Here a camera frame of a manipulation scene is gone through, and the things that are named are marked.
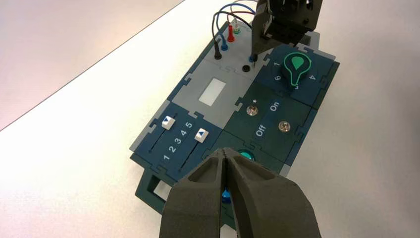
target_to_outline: puzzle-piece tile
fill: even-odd
[[[150,169],[156,173],[160,166],[174,180],[182,178],[201,161],[201,155],[213,146],[221,132],[220,128],[205,121],[203,115],[196,116],[193,118],[187,110],[170,103],[154,123],[171,117],[176,120],[172,128],[156,127],[145,135],[135,153],[150,163]],[[200,128],[208,132],[202,143],[194,139]]]
[[[243,107],[232,115],[224,130],[285,162],[294,143],[302,140],[298,128],[305,124],[311,108],[257,82],[251,85],[242,103]],[[251,105],[258,108],[254,116],[247,113]],[[289,122],[289,132],[279,130],[281,121]]]
[[[299,52],[298,48],[289,46],[279,46],[275,48],[266,59],[269,63],[262,67],[256,77],[256,82],[261,83],[275,91],[290,94],[290,97],[306,105],[318,109],[317,98],[323,89],[327,89],[332,81],[328,76],[334,60],[325,58],[314,53],[311,48],[305,48],[305,54],[312,60],[312,67],[306,73],[306,76],[299,82],[297,89],[291,89],[288,86],[288,80],[281,74],[284,58],[292,52]]]

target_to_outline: dark green panel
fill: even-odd
[[[247,107],[258,108],[255,116],[247,114]],[[225,131],[242,138],[246,145],[259,147],[263,152],[285,162],[295,142],[301,142],[303,134],[299,128],[305,124],[311,108],[279,92],[254,82],[244,98],[239,112],[235,112]],[[289,132],[281,132],[278,124],[290,123]]]

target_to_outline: table surface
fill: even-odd
[[[134,195],[143,169],[128,148],[224,3],[181,3],[0,132],[2,237],[158,237],[160,215]],[[288,178],[325,238],[420,234],[418,9],[323,3],[320,49],[341,65]]]

